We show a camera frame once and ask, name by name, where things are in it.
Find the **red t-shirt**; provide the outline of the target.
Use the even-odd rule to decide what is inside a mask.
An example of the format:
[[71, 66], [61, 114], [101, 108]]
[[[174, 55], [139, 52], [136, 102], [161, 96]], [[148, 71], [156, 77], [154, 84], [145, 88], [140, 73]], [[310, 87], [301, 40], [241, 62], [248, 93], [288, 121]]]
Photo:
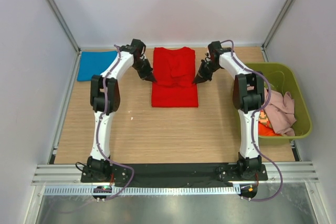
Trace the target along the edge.
[[154, 108], [197, 108], [195, 50], [189, 47], [156, 47], [153, 53], [156, 82], [152, 83], [151, 105]]

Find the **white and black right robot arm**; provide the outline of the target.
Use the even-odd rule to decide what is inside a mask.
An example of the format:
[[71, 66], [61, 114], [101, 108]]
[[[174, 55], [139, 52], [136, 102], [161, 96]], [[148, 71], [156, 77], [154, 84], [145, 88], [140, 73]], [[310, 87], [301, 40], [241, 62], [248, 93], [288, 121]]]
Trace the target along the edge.
[[211, 81], [213, 73], [225, 69], [234, 79], [233, 105], [240, 119], [240, 149], [237, 167], [239, 178], [250, 180], [261, 171], [261, 155], [258, 144], [258, 119], [265, 102], [264, 79], [262, 74], [247, 67], [238, 59], [234, 47], [223, 48], [221, 41], [208, 46], [206, 57], [193, 80], [194, 84]]

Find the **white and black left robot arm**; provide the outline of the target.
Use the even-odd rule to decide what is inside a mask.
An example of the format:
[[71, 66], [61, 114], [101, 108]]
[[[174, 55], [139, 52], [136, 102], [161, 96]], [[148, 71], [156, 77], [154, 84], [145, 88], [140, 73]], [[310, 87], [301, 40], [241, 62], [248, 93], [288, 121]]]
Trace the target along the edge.
[[90, 105], [94, 111], [94, 139], [90, 156], [83, 167], [81, 181], [107, 182], [112, 178], [110, 134], [113, 118], [120, 106], [119, 80], [129, 68], [137, 71], [140, 79], [156, 82], [153, 68], [145, 56], [146, 45], [133, 39], [129, 45], [116, 46], [117, 57], [90, 83]]

